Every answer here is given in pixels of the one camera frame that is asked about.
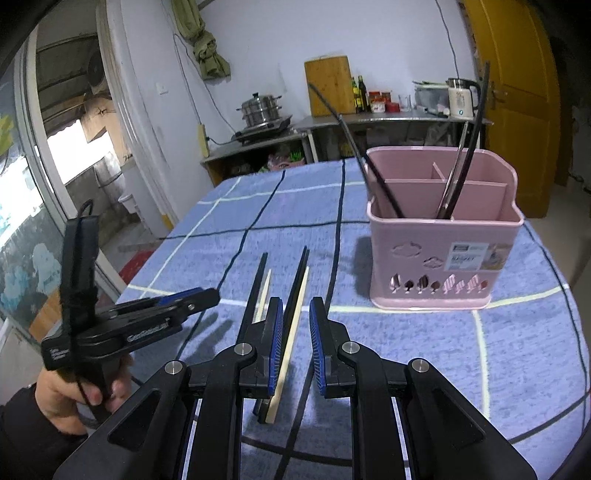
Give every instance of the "stainless steel pot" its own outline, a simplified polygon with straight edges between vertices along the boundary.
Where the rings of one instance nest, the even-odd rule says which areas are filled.
[[[279,118],[280,106],[277,105],[277,100],[281,98],[273,97],[273,95],[259,95],[252,94],[252,98],[242,104],[242,108],[237,108],[237,111],[242,110],[242,118],[246,121],[246,126],[256,127],[263,125]]]

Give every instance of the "metal screw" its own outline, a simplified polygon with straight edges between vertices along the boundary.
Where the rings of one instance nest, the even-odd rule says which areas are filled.
[[[252,352],[252,345],[250,343],[239,343],[234,347],[234,353],[237,355],[248,355]]]
[[[183,364],[177,360],[173,360],[172,362],[168,362],[164,366],[164,371],[169,375],[176,375],[183,369]]]
[[[424,358],[416,358],[410,365],[420,374],[423,374],[429,370],[429,362],[427,362]]]
[[[341,348],[347,353],[357,353],[360,350],[360,346],[358,343],[355,342],[345,342],[341,346]]]

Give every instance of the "stainless steel counter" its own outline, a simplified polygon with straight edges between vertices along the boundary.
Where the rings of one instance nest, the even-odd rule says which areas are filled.
[[[301,140],[305,136],[305,132],[292,132],[290,130],[287,130],[278,137],[270,138],[269,140],[263,140],[260,142],[253,142],[246,145],[242,145],[239,141],[234,140],[233,142],[230,142],[226,145],[222,145],[221,147],[217,147],[215,150],[212,150],[208,158],[202,159],[201,163],[207,163],[212,160],[219,160],[220,158],[231,157],[232,155],[248,152],[250,150],[256,150],[258,148],[270,147],[272,145],[290,142],[293,140]]]
[[[372,122],[390,122],[390,121],[420,121],[420,122],[455,122],[464,123],[464,120],[457,118],[437,116],[432,113],[422,112],[419,110],[412,110],[410,112],[397,113],[352,113],[350,115],[343,115],[343,119],[349,125],[354,124],[370,124]],[[490,120],[484,120],[485,125],[492,125]],[[307,116],[300,122],[293,125],[297,131],[307,132],[317,128],[335,127],[338,125],[337,121],[332,116]]]

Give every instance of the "red mat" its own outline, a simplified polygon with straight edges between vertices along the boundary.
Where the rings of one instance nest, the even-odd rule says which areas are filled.
[[[153,253],[154,250],[142,250],[137,252],[133,258],[125,264],[119,272],[119,276],[121,276],[126,285],[130,284],[139,272],[139,269],[144,266]]]

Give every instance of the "window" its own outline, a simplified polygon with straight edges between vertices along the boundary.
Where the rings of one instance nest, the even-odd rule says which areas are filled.
[[[51,155],[64,185],[93,166],[107,152],[114,152],[111,138],[107,132],[87,143],[79,120],[50,136],[47,143],[49,143]]]

